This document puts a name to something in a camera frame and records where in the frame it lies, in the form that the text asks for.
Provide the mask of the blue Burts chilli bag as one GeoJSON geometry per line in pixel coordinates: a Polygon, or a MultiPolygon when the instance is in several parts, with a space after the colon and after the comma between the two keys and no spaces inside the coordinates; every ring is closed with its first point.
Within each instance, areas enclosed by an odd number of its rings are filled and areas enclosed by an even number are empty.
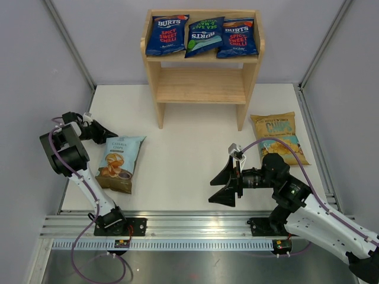
{"type": "Polygon", "coordinates": [[[216,57],[219,59],[257,55],[253,37],[254,18],[226,19],[223,23],[223,45],[219,47],[216,57]]]}
{"type": "Polygon", "coordinates": [[[188,14],[153,16],[146,55],[164,56],[185,50],[185,25],[189,18],[188,14]]]}

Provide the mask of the light blue cassava chips bag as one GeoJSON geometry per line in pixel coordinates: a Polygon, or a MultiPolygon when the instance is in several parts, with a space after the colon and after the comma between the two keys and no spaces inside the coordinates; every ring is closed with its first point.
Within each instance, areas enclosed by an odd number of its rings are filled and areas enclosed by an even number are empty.
{"type": "Polygon", "coordinates": [[[145,136],[121,136],[106,140],[104,155],[95,175],[100,187],[132,193],[132,178],[145,136]]]}

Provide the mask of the blue Burts sea salt bag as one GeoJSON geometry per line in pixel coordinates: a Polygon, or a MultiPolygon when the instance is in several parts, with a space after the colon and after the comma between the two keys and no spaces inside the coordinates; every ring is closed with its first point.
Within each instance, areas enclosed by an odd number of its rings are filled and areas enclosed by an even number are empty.
{"type": "Polygon", "coordinates": [[[224,17],[216,17],[190,24],[185,58],[221,47],[223,23],[224,17]]]}

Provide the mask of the yellow kettle chips bag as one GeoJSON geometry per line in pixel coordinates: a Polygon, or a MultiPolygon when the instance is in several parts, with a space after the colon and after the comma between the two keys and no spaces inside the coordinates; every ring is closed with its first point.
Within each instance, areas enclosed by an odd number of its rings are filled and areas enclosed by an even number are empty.
{"type": "MultiPolygon", "coordinates": [[[[256,138],[277,138],[283,141],[289,148],[295,152],[296,156],[303,165],[309,165],[300,142],[296,136],[295,112],[287,112],[275,115],[251,115],[253,126],[255,128],[256,138]]],[[[270,153],[279,154],[289,165],[298,165],[296,158],[290,149],[277,142],[276,140],[265,140],[258,144],[259,156],[262,160],[264,156],[270,153]]]]}

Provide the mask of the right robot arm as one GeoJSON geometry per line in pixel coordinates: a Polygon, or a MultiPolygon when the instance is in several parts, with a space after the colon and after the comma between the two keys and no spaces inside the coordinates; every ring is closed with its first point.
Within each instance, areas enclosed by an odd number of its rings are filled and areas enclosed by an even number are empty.
{"type": "Polygon", "coordinates": [[[234,207],[244,189],[271,188],[277,206],[269,216],[274,234],[285,231],[332,253],[366,283],[378,283],[378,234],[327,204],[311,187],[290,174],[290,166],[279,154],[267,154],[260,169],[241,170],[229,157],[224,169],[210,181],[222,188],[210,203],[234,207]]]}

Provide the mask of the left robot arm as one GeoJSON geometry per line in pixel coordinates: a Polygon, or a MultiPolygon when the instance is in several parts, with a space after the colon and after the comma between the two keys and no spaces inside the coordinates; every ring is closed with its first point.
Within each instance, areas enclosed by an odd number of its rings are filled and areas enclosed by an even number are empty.
{"type": "Polygon", "coordinates": [[[133,229],[119,206],[100,187],[89,168],[89,155],[82,144],[92,140],[102,145],[107,138],[117,135],[91,118],[90,113],[83,115],[67,112],[61,116],[62,123],[49,133],[40,136],[40,142],[52,169],[75,182],[94,207],[89,213],[95,224],[96,236],[131,235],[133,229]]]}

